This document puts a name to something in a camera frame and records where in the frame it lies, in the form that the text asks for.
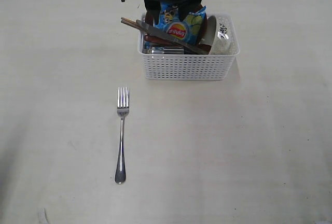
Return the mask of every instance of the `basket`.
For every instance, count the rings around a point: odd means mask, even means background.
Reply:
[[[143,57],[145,77],[152,80],[223,80],[235,57],[240,53],[240,48],[230,15],[215,16],[231,31],[229,54],[144,54],[143,34],[140,33],[138,51]]]

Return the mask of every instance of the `lay's chip bag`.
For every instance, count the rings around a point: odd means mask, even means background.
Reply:
[[[205,18],[206,7],[204,6],[196,13],[190,12],[187,17],[181,21],[179,19],[178,8],[176,5],[166,3],[160,3],[160,5],[161,11],[159,14],[159,23],[154,24],[154,27],[173,35],[188,44],[195,45],[201,25]]]

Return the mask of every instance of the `white cup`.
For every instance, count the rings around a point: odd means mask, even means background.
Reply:
[[[207,24],[205,34],[200,44],[211,46],[209,54],[227,54],[231,45],[230,29],[215,16],[210,16],[207,20]]]

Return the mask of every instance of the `silver fork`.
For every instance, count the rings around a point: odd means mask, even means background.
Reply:
[[[118,163],[116,165],[115,182],[122,184],[126,181],[125,156],[123,153],[123,133],[125,129],[125,117],[129,114],[129,90],[127,87],[119,88],[117,114],[121,118],[120,147]]]

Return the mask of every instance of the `knife blade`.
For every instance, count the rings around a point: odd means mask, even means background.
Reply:
[[[164,32],[164,31],[162,31],[162,30],[160,30],[156,27],[151,26],[150,24],[142,22],[141,20],[136,20],[136,23],[139,26],[141,26],[142,28],[148,30],[150,35],[159,37],[161,39],[170,41],[170,42],[175,43],[175,44],[180,44],[181,46],[184,46],[187,49],[189,49],[190,51],[192,51],[194,53],[197,53],[197,54],[208,54],[208,52],[206,52],[205,50],[202,50],[202,49],[197,48],[193,45],[190,45],[190,44],[176,38],[175,36],[167,34],[166,32]]]

